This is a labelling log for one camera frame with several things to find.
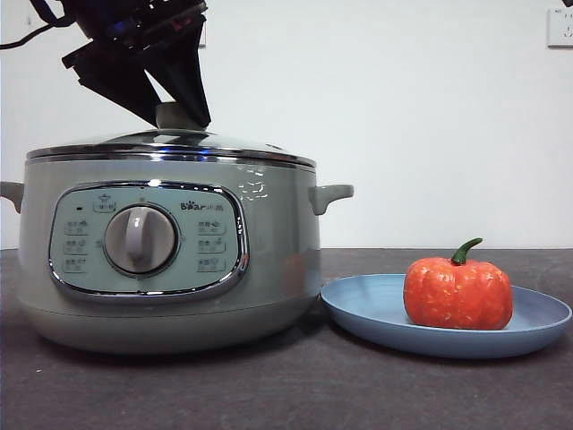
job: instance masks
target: robotic arm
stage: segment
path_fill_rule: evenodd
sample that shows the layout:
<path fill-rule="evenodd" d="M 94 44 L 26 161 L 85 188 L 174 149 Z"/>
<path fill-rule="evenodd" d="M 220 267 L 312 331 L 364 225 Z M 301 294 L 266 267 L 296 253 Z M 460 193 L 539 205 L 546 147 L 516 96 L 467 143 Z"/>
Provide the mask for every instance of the robotic arm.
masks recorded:
<path fill-rule="evenodd" d="M 74 22 L 92 39 L 63 58 L 80 84 L 156 124 L 159 82 L 200 128 L 210 123 L 198 48 L 207 5 L 202 0 L 59 0 L 56 18 L 46 0 L 30 0 L 47 27 Z"/>

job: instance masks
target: white dial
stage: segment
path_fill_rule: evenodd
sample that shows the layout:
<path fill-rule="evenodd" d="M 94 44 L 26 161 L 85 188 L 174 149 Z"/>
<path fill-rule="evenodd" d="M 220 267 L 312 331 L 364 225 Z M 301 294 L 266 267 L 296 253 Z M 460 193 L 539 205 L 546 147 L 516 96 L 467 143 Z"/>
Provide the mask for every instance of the white dial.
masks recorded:
<path fill-rule="evenodd" d="M 148 273 L 173 255 L 177 234 L 162 211 L 132 206 L 115 215 L 107 225 L 105 247 L 111 263 L 130 273 Z"/>

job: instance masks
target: gray table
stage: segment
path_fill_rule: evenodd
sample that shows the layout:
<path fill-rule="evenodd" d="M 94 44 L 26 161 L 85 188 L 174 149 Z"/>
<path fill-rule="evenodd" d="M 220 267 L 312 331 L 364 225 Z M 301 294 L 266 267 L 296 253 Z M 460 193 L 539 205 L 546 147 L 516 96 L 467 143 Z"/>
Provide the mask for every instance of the gray table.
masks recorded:
<path fill-rule="evenodd" d="M 448 251 L 325 250 L 325 280 L 403 272 Z M 573 250 L 472 257 L 514 284 L 573 304 Z M 2 252 L 4 430 L 571 429 L 573 325 L 525 357 L 419 357 L 359 340 L 322 303 L 294 327 L 251 344 L 170 357 L 111 357 L 35 335 L 14 290 L 15 251 Z"/>

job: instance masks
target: pot lid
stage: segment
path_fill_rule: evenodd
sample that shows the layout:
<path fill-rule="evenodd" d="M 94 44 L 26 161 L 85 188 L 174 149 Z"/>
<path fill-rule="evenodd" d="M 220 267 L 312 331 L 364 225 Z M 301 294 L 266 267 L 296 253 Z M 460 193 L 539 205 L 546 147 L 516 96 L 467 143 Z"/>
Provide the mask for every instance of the pot lid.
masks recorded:
<path fill-rule="evenodd" d="M 234 159 L 257 159 L 279 161 L 315 168 L 311 159 L 298 157 L 286 150 L 267 143 L 255 143 L 220 136 L 204 131 L 184 129 L 155 129 L 141 133 L 125 134 L 110 139 L 83 142 L 66 146 L 43 148 L 28 152 L 27 159 L 42 159 L 54 156 L 82 156 L 93 159 L 95 156 L 114 155 L 166 155 L 203 156 Z"/>

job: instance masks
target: pumpkin stem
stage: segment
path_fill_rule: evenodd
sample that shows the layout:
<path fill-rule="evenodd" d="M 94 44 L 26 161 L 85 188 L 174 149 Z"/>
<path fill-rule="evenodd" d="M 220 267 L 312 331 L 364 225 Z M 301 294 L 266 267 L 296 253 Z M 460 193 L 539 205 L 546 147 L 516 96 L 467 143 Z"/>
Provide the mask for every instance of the pumpkin stem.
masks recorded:
<path fill-rule="evenodd" d="M 462 264 L 466 264 L 467 252 L 471 248 L 473 248 L 474 246 L 476 246 L 478 244 L 481 244 L 482 242 L 483 242 L 483 239 L 480 237 L 477 237 L 477 238 L 472 239 L 468 242 L 465 242 L 463 245 L 461 245 L 459 247 L 459 249 L 456 251 L 454 256 L 451 257 L 451 262 L 453 262 L 457 266 L 461 266 Z"/>

